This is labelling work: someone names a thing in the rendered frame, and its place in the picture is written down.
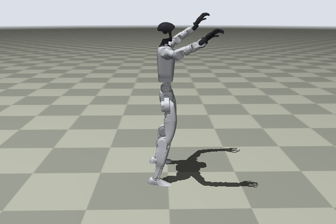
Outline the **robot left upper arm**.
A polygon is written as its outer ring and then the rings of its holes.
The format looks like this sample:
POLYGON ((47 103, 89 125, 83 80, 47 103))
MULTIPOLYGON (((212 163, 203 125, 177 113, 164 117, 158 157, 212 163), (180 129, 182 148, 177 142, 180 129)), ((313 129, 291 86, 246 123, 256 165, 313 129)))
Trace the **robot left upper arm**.
POLYGON ((179 36, 172 39, 172 41, 169 41, 169 45, 172 46, 172 48, 176 45, 178 45, 181 42, 181 39, 179 36))

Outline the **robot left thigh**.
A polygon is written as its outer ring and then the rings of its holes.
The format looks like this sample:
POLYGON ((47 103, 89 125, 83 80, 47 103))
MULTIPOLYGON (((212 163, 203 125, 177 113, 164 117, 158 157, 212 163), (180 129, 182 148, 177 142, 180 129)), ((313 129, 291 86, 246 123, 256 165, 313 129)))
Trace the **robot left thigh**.
MULTIPOLYGON (((175 96, 174 96, 173 101, 174 101, 175 108, 176 108, 175 96)), ((170 113, 170 112, 165 112, 165 115, 166 115, 167 113, 170 113)), ((162 124, 162 125, 159 126, 159 128, 158 128, 158 132, 159 132, 160 135, 162 135, 162 136, 166 136, 166 135, 165 135, 165 131, 164 131, 164 124, 162 124)))

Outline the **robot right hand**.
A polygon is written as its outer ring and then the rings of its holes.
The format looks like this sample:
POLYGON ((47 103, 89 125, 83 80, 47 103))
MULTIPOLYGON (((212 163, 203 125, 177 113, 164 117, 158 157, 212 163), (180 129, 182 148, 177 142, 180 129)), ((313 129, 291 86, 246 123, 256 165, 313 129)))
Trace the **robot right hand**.
POLYGON ((219 35, 216 35, 217 33, 224 34, 224 31, 222 29, 214 29, 212 32, 208 33, 205 37, 202 37, 202 39, 198 42, 198 44, 201 46, 204 43, 208 43, 207 41, 210 40, 213 37, 218 37, 219 35))

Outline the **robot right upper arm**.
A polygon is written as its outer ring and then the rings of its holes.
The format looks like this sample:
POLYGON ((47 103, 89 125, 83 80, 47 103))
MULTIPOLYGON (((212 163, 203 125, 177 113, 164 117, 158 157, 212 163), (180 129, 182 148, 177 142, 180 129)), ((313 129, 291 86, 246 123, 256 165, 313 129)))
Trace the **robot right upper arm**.
POLYGON ((182 51, 173 53, 173 50, 167 48, 161 51, 160 56, 162 56, 162 58, 166 60, 176 59, 177 61, 181 60, 184 57, 182 51))

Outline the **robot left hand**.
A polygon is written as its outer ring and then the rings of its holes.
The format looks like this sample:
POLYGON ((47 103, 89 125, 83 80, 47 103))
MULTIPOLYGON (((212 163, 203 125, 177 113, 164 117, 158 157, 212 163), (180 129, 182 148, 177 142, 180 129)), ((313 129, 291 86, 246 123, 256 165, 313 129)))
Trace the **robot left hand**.
POLYGON ((203 21, 203 20, 205 20, 206 18, 204 18, 205 16, 210 16, 209 15, 209 13, 202 13, 201 15, 200 15, 200 17, 198 17, 197 18, 197 20, 193 23, 194 24, 194 26, 193 26, 193 30, 196 30, 197 29, 197 27, 198 27, 198 25, 199 25, 199 23, 201 22, 201 21, 203 21))

